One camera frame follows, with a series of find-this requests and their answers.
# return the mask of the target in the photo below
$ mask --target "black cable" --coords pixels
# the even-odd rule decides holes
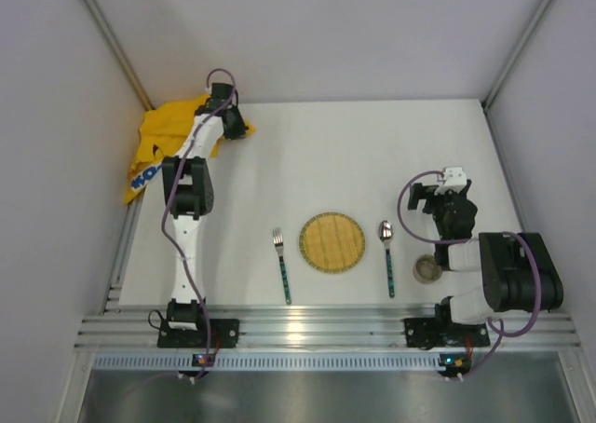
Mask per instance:
[[[151,328],[155,328],[156,330],[160,330],[160,327],[155,327],[154,324],[151,322],[151,315],[153,313],[157,313],[157,316],[159,316],[159,323],[163,323],[163,321],[165,320],[163,314],[161,314],[161,311],[159,311],[158,309],[152,309],[151,311],[149,311],[149,314],[147,315],[147,322],[149,322],[149,326]]]

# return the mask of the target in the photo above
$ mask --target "fork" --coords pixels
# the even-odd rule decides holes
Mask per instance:
[[[283,291],[286,294],[286,305],[291,305],[290,285],[288,284],[288,276],[286,275],[286,264],[283,261],[283,237],[281,236],[281,229],[279,227],[273,229],[273,244],[276,245],[276,251],[278,252]]]

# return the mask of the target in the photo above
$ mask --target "white wall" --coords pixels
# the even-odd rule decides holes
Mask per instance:
[[[123,219],[142,109],[79,0],[0,0],[0,421],[48,421]]]
[[[483,98],[539,0],[99,0],[151,99]]]
[[[596,373],[596,2],[557,0],[493,110],[524,215],[546,237]]]

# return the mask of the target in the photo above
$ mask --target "small bowl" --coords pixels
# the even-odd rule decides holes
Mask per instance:
[[[413,277],[425,285],[437,281],[443,274],[443,270],[437,265],[437,261],[432,255],[418,257],[416,263],[413,264],[412,272]]]

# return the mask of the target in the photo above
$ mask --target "green handle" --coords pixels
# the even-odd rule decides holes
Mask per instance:
[[[281,269],[283,292],[286,294],[286,305],[291,305],[290,285],[288,284],[288,275],[286,274],[286,264],[283,261],[283,256],[279,257],[279,268]]]
[[[395,289],[393,288],[393,266],[391,265],[391,252],[389,249],[385,250],[385,260],[387,264],[387,284],[389,285],[389,297],[395,297]]]

